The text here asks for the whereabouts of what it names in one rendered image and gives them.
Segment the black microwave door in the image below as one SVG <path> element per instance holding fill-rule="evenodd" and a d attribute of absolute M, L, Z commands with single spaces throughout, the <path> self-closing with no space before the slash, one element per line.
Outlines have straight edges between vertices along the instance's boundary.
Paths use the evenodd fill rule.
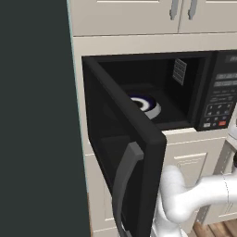
<path fill-rule="evenodd" d="M 112 196 L 120 237 L 150 237 L 167 138 L 134 96 L 161 103 L 165 62 L 155 56 L 82 59 L 87 130 Z"/>

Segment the white and blue plate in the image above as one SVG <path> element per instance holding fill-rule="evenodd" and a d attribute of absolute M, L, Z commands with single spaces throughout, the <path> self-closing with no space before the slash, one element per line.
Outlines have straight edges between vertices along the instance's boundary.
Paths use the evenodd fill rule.
<path fill-rule="evenodd" d="M 130 94 L 130 99 L 150 119 L 156 118 L 161 113 L 161 105 L 150 95 Z"/>

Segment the black microwave oven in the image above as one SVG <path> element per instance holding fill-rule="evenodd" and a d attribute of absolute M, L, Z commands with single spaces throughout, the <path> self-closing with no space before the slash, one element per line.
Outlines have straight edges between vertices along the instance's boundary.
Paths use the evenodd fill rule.
<path fill-rule="evenodd" d="M 85 56 L 82 66 L 88 116 L 103 124 L 219 130 L 237 103 L 237 50 Z M 152 96 L 161 113 L 148 118 L 130 94 Z"/>

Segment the cream cupboard door with inset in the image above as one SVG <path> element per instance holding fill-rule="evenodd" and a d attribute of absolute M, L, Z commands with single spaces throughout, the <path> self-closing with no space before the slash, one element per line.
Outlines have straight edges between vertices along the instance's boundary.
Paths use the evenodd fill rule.
<path fill-rule="evenodd" d="M 164 165 L 177 166 L 186 186 L 192 187 L 200 177 L 213 174 L 224 141 L 225 138 L 220 137 L 169 144 Z M 111 195 L 93 153 L 85 156 L 85 167 L 92 237 L 119 237 L 112 214 Z"/>

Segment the wide cream cupboard door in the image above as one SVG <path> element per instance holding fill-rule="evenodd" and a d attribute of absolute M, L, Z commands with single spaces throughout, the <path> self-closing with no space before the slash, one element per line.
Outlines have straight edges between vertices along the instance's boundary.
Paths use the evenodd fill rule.
<path fill-rule="evenodd" d="M 171 0 L 69 0 L 74 36 L 141 35 L 178 31 Z"/>

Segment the cream base cupboard door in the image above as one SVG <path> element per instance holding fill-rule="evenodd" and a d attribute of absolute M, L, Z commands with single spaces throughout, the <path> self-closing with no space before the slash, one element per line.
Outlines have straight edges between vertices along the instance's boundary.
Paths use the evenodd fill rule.
<path fill-rule="evenodd" d="M 211 205 L 206 211 L 203 225 L 232 220 L 237 218 L 237 203 Z"/>

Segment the narrow cream cupboard door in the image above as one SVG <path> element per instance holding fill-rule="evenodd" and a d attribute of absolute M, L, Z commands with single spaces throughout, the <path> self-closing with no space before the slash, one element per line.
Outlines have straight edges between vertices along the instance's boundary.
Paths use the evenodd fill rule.
<path fill-rule="evenodd" d="M 192 20 L 191 0 L 183 0 L 179 33 L 237 32 L 237 0 L 197 0 Z"/>

